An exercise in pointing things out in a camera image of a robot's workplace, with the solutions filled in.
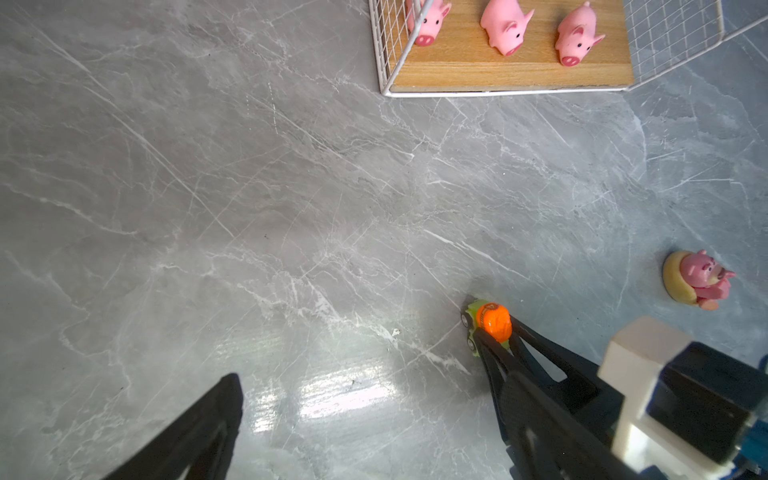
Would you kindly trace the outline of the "pink pig toy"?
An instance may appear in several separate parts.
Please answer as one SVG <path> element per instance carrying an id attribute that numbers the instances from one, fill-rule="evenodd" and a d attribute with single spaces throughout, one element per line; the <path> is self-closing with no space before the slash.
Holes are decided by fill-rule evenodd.
<path id="1" fill-rule="evenodd" d="M 605 34 L 598 35 L 596 28 L 597 15 L 589 1 L 584 1 L 561 21 L 555 43 L 561 65 L 578 65 L 589 51 L 606 37 Z"/>
<path id="2" fill-rule="evenodd" d="M 412 0 L 405 1 L 408 33 L 412 33 L 414 31 L 416 25 L 415 20 L 418 17 L 417 12 L 413 8 L 413 4 L 414 2 Z M 451 8 L 451 3 L 446 3 L 445 1 L 441 0 L 434 0 L 431 7 L 428 9 L 426 16 L 420 23 L 421 27 L 414 44 L 420 47 L 427 47 L 432 45 L 438 37 L 439 32 L 444 24 L 444 20 L 450 13 Z"/>
<path id="3" fill-rule="evenodd" d="M 501 55 L 514 54 L 523 44 L 527 26 L 535 10 L 524 13 L 517 0 L 490 0 L 481 16 L 489 45 Z"/>

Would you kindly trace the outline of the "pink round cake toy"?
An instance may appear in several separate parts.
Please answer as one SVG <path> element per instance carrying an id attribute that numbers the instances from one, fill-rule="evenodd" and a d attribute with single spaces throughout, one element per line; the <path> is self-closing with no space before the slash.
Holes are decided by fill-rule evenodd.
<path id="1" fill-rule="evenodd" d="M 736 273 L 728 270 L 705 250 L 675 251 L 662 267 L 662 280 L 669 296 L 678 303 L 715 311 L 730 294 L 730 280 Z"/>

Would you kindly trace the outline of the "white wire wooden shelf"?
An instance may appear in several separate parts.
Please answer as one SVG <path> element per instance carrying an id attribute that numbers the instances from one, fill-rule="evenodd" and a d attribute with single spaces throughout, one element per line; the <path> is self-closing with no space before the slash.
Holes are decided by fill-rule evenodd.
<path id="1" fill-rule="evenodd" d="M 557 28 L 579 1 L 518 1 L 535 13 L 522 46 L 503 56 L 480 20 L 489 1 L 445 1 L 452 8 L 435 42 L 414 44 L 433 1 L 413 1 L 408 33 L 405 1 L 368 4 L 380 92 L 388 97 L 470 97 L 633 90 L 767 23 L 767 4 L 753 17 L 735 1 L 594 1 L 595 45 L 574 67 L 560 64 Z"/>

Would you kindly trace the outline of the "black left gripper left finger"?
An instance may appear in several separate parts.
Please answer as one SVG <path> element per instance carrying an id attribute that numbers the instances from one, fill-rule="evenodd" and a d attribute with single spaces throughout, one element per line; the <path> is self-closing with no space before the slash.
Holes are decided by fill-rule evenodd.
<path id="1" fill-rule="evenodd" d="M 224 479 L 243 416 L 235 373 L 222 377 L 109 479 Z"/>

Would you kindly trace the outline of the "orange green toy car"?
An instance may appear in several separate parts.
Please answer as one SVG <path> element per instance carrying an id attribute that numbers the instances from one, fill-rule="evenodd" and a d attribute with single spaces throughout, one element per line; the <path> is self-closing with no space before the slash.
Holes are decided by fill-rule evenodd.
<path id="1" fill-rule="evenodd" d="M 475 332 L 488 333 L 503 348 L 509 349 L 513 333 L 510 312 L 501 304 L 482 299 L 472 300 L 460 314 L 462 325 L 468 330 L 467 345 L 474 357 L 479 356 Z"/>

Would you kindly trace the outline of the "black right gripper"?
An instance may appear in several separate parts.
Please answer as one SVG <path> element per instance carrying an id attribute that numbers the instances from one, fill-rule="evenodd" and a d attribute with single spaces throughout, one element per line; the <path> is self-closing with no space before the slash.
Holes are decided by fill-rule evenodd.
<path id="1" fill-rule="evenodd" d="M 595 384 L 595 364 L 548 340 L 516 317 L 510 319 L 509 348 L 524 370 L 550 398 L 566 402 L 574 418 L 602 444 L 611 447 L 624 396 L 610 386 L 600 389 Z M 514 400 L 509 382 L 513 356 L 483 329 L 477 329 L 472 340 L 489 380 L 500 435 L 509 438 Z"/>

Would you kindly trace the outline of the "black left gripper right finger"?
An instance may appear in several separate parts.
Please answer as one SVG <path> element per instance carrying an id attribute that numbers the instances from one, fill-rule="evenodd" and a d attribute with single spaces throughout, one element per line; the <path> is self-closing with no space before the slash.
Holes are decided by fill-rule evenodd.
<path id="1" fill-rule="evenodd" d="M 521 373 L 504 382 L 500 413 L 515 479 L 640 477 Z"/>

